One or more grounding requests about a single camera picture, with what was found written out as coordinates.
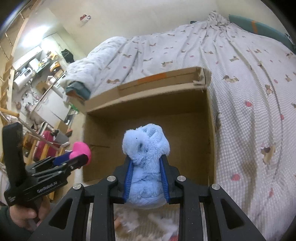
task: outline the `green object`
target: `green object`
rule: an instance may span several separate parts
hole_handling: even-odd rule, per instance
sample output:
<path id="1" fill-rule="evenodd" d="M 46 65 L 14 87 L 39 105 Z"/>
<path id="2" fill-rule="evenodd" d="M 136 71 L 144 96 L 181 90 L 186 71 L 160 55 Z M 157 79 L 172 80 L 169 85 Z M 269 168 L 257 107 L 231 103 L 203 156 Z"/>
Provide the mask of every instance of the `green object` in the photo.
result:
<path id="1" fill-rule="evenodd" d="M 73 110 L 76 110 L 76 111 L 79 112 L 79 110 L 78 110 L 73 104 L 70 103 L 70 106 L 71 106 L 71 108 L 72 108 Z"/>
<path id="2" fill-rule="evenodd" d="M 281 33 L 280 31 L 272 27 L 269 27 L 268 25 L 256 22 L 252 19 L 243 18 L 231 14 L 229 14 L 229 21 L 231 23 L 235 23 L 237 26 L 253 34 L 259 34 L 262 36 L 273 38 L 281 42 L 283 45 L 285 45 L 288 49 L 290 49 L 293 53 L 296 54 L 296 47 L 294 44 L 292 44 L 289 38 L 285 34 Z"/>

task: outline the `cardboard box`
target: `cardboard box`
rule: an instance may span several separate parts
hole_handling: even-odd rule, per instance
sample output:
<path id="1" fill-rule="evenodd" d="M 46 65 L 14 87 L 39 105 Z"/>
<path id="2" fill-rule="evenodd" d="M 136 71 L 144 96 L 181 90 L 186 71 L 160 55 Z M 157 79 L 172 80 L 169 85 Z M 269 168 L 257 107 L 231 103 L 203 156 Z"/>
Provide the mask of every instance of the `cardboard box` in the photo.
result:
<path id="1" fill-rule="evenodd" d="M 84 142 L 92 161 L 84 181 L 102 179 L 122 165 L 126 130 L 160 125 L 170 143 L 168 162 L 201 185 L 215 182 L 214 126 L 207 86 L 211 72 L 200 67 L 170 71 L 106 91 L 85 104 Z"/>
<path id="2" fill-rule="evenodd" d="M 41 93 L 44 94 L 46 90 L 48 90 L 49 86 L 43 82 L 40 81 L 37 85 L 36 85 L 36 89 Z"/>
<path id="3" fill-rule="evenodd" d="M 68 126 L 61 120 L 59 122 L 57 129 L 60 130 L 62 133 L 66 134 L 68 130 Z"/>
<path id="4" fill-rule="evenodd" d="M 56 74 L 54 75 L 54 78 L 57 80 L 58 78 L 60 78 L 62 76 L 63 73 L 64 73 L 64 71 L 62 69 L 60 69 L 58 72 L 56 72 Z"/>

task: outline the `stuffed animal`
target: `stuffed animal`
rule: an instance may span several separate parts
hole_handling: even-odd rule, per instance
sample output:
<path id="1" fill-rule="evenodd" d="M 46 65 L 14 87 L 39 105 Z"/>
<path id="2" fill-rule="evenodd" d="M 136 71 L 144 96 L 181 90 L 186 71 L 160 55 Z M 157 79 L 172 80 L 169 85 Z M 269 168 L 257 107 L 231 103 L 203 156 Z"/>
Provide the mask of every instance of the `stuffed animal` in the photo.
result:
<path id="1" fill-rule="evenodd" d="M 160 126 L 148 124 L 128 130 L 122 142 L 123 153 L 133 162 L 133 176 L 127 205 L 151 209 L 166 203 L 161 183 L 160 162 L 170 145 Z"/>

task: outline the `bed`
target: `bed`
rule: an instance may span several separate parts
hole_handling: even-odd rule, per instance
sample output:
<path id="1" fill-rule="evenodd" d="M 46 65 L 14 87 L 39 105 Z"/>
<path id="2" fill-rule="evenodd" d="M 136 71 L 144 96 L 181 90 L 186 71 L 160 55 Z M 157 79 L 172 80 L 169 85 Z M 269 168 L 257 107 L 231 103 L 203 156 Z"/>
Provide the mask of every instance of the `bed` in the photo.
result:
<path id="1" fill-rule="evenodd" d="M 70 64 L 62 84 L 88 99 L 190 66 L 212 72 L 216 182 L 267 240 L 279 240 L 296 215 L 296 57 L 282 43 L 211 12 L 168 32 L 108 39 Z"/>

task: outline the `pink foam tip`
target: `pink foam tip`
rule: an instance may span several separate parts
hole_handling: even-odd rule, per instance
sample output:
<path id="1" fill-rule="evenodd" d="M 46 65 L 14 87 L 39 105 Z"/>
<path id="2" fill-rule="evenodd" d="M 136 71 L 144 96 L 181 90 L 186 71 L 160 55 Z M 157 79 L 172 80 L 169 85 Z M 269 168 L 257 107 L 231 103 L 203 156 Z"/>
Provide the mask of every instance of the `pink foam tip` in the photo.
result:
<path id="1" fill-rule="evenodd" d="M 72 153 L 70 154 L 70 159 L 77 157 L 81 154 L 85 154 L 89 158 L 86 164 L 88 165 L 91 161 L 91 150 L 89 149 L 88 145 L 84 142 L 75 142 L 73 145 Z"/>

